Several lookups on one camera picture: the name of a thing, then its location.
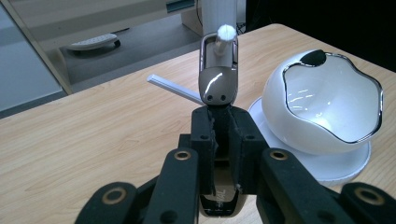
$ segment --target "wooden table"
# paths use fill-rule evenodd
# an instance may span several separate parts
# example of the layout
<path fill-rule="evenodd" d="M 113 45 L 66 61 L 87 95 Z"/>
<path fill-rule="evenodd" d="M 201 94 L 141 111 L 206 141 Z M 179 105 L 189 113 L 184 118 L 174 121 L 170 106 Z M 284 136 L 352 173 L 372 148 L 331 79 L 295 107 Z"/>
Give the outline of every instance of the wooden table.
<path fill-rule="evenodd" d="M 384 89 L 382 127 L 372 158 L 354 180 L 396 197 L 396 75 L 279 24 L 239 36 L 236 106 L 248 109 L 266 79 L 291 55 L 308 49 L 342 53 Z M 178 136 L 189 133 L 197 104 L 147 83 L 150 74 L 197 91 L 198 51 L 0 119 L 0 222 L 73 223 L 103 185 L 137 187 L 157 175 Z M 241 214 L 204 223 L 260 223 L 254 197 Z"/>

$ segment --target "white plate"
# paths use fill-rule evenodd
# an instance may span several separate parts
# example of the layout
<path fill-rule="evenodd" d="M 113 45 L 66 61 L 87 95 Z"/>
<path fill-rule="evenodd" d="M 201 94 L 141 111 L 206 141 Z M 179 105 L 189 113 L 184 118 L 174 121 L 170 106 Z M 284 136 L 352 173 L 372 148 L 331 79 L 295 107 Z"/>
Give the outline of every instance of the white plate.
<path fill-rule="evenodd" d="M 248 112 L 259 127 L 269 147 L 283 148 L 293 153 L 323 186 L 331 187 L 350 181 L 363 170 L 370 159 L 370 142 L 359 149 L 342 154 L 317 156 L 303 153 L 280 141 L 268 128 L 266 118 L 262 113 L 262 98 L 253 102 Z"/>

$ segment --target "floor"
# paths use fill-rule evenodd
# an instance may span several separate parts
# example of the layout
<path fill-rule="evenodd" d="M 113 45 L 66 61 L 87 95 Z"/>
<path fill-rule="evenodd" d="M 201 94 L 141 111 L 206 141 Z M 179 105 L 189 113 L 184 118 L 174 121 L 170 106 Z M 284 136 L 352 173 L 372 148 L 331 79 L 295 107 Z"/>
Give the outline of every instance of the floor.
<path fill-rule="evenodd" d="M 82 51 L 79 55 L 70 49 L 61 49 L 73 91 L 83 91 L 197 50 L 201 40 L 182 24 L 179 14 L 114 34 L 120 40 L 119 48 L 109 45 Z"/>

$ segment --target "bowl rim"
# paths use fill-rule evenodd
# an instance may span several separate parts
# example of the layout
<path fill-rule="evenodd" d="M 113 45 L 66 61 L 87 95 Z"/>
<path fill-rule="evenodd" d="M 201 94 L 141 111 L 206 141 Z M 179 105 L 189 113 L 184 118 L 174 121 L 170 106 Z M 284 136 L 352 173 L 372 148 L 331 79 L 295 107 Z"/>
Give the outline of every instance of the bowl rim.
<path fill-rule="evenodd" d="M 282 71 L 283 85 L 284 85 L 284 88 L 285 88 L 285 99 L 284 99 L 284 100 L 285 100 L 286 108 L 288 109 L 288 111 L 290 112 L 290 114 L 291 114 L 292 116 L 294 116 L 295 118 L 301 119 L 301 120 L 303 120 L 303 121 L 306 121 L 306 122 L 309 122 L 309 123 L 311 123 L 311 124 L 313 124 L 313 125 L 318 126 L 319 128 L 325 130 L 326 132 L 330 133 L 330 134 L 333 135 L 335 138 L 339 139 L 340 141 L 342 141 L 342 142 L 344 142 L 344 143 L 346 143 L 346 144 L 357 144 L 357 143 L 361 143 L 361 142 L 363 142 L 363 141 L 369 139 L 369 138 L 372 137 L 375 133 L 378 132 L 378 130 L 381 128 L 381 125 L 382 125 L 384 91 L 383 91 L 383 89 L 382 89 L 381 83 L 379 83 L 379 81 L 376 80 L 374 77 L 371 77 L 371 76 L 369 76 L 369 75 L 363 73 L 361 70 L 359 70 L 359 69 L 355 66 L 355 64 L 354 64 L 347 56 L 345 56 L 345 55 L 338 54 L 338 53 L 324 52 L 324 51 L 321 50 L 321 49 L 309 50 L 309 51 L 307 51 L 307 52 L 305 53 L 305 55 L 307 55 L 307 54 L 309 54 L 309 53 L 311 53 L 311 52 L 314 52 L 314 51 L 321 51 L 322 53 L 325 54 L 326 58 L 327 58 L 327 56 L 330 56 L 330 57 L 338 57 L 338 58 L 341 58 L 341 59 L 346 60 L 346 62 L 349 63 L 349 64 L 351 65 L 352 69 L 353 69 L 357 74 L 359 74 L 359 75 L 361 75 L 361 76 L 363 76 L 363 77 L 366 77 L 366 78 L 368 78 L 368 79 L 370 79 L 370 80 L 372 80 L 372 81 L 374 82 L 374 84 L 378 87 L 378 116 L 377 116 L 377 124 L 375 125 L 375 127 L 374 127 L 369 133 L 367 133 L 366 135 L 364 135 L 362 138 L 360 138 L 360 139 L 358 139 L 358 140 L 355 140 L 355 141 L 349 142 L 349 141 L 346 141 L 346 140 L 342 139 L 341 137 L 337 136 L 335 133 L 333 133 L 333 132 L 330 131 L 329 129 L 327 129 L 327 128 L 325 128 L 325 127 L 323 127 L 323 126 L 321 126 L 321 125 L 319 125 L 319 124 L 317 124 L 317 123 L 315 123 L 315 122 L 313 122 L 313 121 L 311 121 L 311 120 L 309 120 L 309 119 L 304 119 L 304 118 L 302 118 L 302 117 L 299 117 L 299 116 L 295 115 L 293 112 L 291 112 L 291 110 L 290 110 L 290 108 L 289 108 L 289 104 L 288 104 L 288 102 L 287 102 L 287 97 L 286 97 L 287 92 L 288 92 L 288 88 L 287 88 L 287 84 L 286 84 L 286 78 L 285 78 L 286 72 L 287 72 L 290 68 L 292 68 L 293 66 L 296 66 L 296 65 L 302 65 L 302 66 L 307 66 L 307 67 L 318 67 L 318 66 L 321 66 L 321 65 L 322 65 L 322 63 L 321 63 L 321 64 L 309 64 L 309 63 L 304 63 L 304 62 L 302 62 L 302 60 L 301 60 L 302 58 L 300 58 L 300 59 L 294 58 L 291 62 L 289 62 L 288 64 L 285 65 L 285 68 L 284 68 L 283 71 Z"/>

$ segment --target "white stick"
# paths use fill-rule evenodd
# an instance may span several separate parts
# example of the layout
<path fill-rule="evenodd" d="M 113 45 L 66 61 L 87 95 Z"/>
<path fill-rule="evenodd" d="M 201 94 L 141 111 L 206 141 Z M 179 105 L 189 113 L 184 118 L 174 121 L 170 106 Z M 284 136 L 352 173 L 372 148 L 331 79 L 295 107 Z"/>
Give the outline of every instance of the white stick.
<path fill-rule="evenodd" d="M 179 86 L 176 83 L 169 81 L 168 79 L 152 74 L 148 76 L 148 82 L 158 87 L 161 87 L 167 91 L 170 91 L 176 95 L 191 100 L 197 103 L 198 105 L 205 105 L 205 103 L 202 102 L 201 97 L 197 92 Z"/>

